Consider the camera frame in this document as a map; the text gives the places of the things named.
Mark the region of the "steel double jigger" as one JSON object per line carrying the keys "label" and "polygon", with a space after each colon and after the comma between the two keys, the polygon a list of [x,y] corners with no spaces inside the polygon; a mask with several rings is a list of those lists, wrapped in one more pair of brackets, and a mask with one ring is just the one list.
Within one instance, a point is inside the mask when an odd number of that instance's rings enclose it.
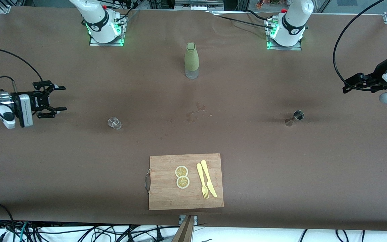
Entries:
{"label": "steel double jigger", "polygon": [[303,120],[304,117],[305,114],[302,110],[296,110],[291,118],[285,120],[284,124],[287,127],[291,127],[295,122]]}

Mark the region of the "green bottle clear base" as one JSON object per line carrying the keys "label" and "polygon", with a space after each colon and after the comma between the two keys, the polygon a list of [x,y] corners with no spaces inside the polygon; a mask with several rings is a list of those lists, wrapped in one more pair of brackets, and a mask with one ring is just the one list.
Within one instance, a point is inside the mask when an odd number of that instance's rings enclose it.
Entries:
{"label": "green bottle clear base", "polygon": [[199,56],[196,45],[193,42],[187,43],[184,56],[185,75],[189,79],[196,79],[199,75]]}

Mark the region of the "yellow plastic fork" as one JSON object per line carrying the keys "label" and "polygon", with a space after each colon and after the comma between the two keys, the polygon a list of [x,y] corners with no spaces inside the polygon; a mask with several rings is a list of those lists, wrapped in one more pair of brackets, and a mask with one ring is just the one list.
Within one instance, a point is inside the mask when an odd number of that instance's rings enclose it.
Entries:
{"label": "yellow plastic fork", "polygon": [[208,192],[208,188],[206,187],[206,184],[205,184],[202,165],[200,163],[198,163],[196,165],[196,167],[197,167],[197,171],[198,171],[198,174],[199,174],[199,177],[200,177],[200,182],[201,182],[201,185],[202,185],[201,190],[202,190],[203,198],[204,199],[208,199],[209,198],[209,192]]}

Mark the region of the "yellow plastic knife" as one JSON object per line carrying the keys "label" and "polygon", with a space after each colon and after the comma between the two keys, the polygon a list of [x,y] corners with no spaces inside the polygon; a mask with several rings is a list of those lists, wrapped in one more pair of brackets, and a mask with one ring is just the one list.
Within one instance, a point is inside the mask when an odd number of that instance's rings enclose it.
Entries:
{"label": "yellow plastic knife", "polygon": [[205,175],[206,175],[206,178],[207,178],[207,183],[206,183],[206,185],[207,185],[207,187],[208,187],[210,193],[216,198],[216,197],[217,197],[217,193],[216,193],[216,191],[215,191],[215,189],[214,189],[214,186],[213,186],[213,184],[212,184],[212,181],[211,181],[211,178],[210,178],[210,174],[209,174],[209,170],[208,170],[208,166],[207,166],[206,161],[205,161],[205,160],[202,160],[202,161],[201,161],[201,165],[202,165],[203,171],[204,171],[204,173],[205,173]]}

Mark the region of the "brown wooden post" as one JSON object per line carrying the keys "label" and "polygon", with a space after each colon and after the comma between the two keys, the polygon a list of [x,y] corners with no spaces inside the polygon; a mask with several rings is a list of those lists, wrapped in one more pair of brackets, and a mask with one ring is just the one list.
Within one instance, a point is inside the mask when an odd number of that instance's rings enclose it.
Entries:
{"label": "brown wooden post", "polygon": [[171,242],[192,242],[192,234],[197,222],[196,215],[183,215],[182,223]]}

